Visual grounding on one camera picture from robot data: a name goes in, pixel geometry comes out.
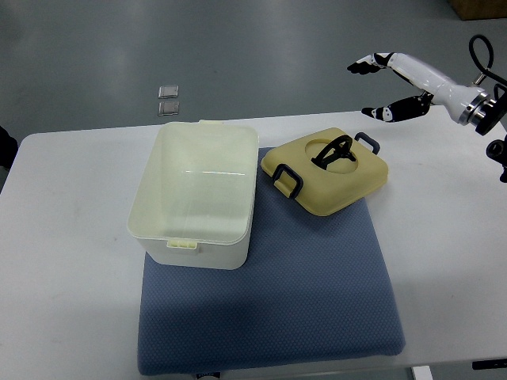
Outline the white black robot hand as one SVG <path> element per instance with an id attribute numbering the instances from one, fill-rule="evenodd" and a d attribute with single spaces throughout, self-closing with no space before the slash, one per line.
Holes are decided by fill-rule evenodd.
<path id="1" fill-rule="evenodd" d="M 411 55 L 398 52 L 373 53 L 347 67 L 353 74 L 373 74 L 390 69 L 401 79 L 422 91 L 422 94 L 401 99 L 378 108 L 363 108 L 361 112 L 388 123 L 421 117 L 432 105 L 443 105 L 451 119 L 462 125 L 477 125 L 478 107 L 489 95 L 477 86 L 459 85 L 434 67 Z"/>

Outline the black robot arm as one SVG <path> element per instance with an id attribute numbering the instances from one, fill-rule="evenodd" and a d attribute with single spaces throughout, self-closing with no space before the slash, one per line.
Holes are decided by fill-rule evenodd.
<path id="1" fill-rule="evenodd" d="M 476 52 L 475 41 L 481 40 L 488 51 L 487 64 L 484 66 Z M 506 79 L 492 71 L 494 64 L 494 49 L 492 43 L 482 34 L 476 34 L 471 37 L 468 43 L 469 53 L 472 61 L 479 70 L 478 77 L 473 81 L 473 84 L 479 87 L 486 79 L 494 81 L 494 91 L 492 95 L 486 95 L 486 100 L 478 107 L 479 122 L 475 127 L 475 131 L 480 135 L 486 135 L 493 127 L 495 127 L 501 119 L 506 115 Z M 494 162 L 501 165 L 503 171 L 500 175 L 499 181 L 506 183 L 506 137 L 503 139 L 496 139 L 489 143 L 486 148 L 486 156 Z"/>

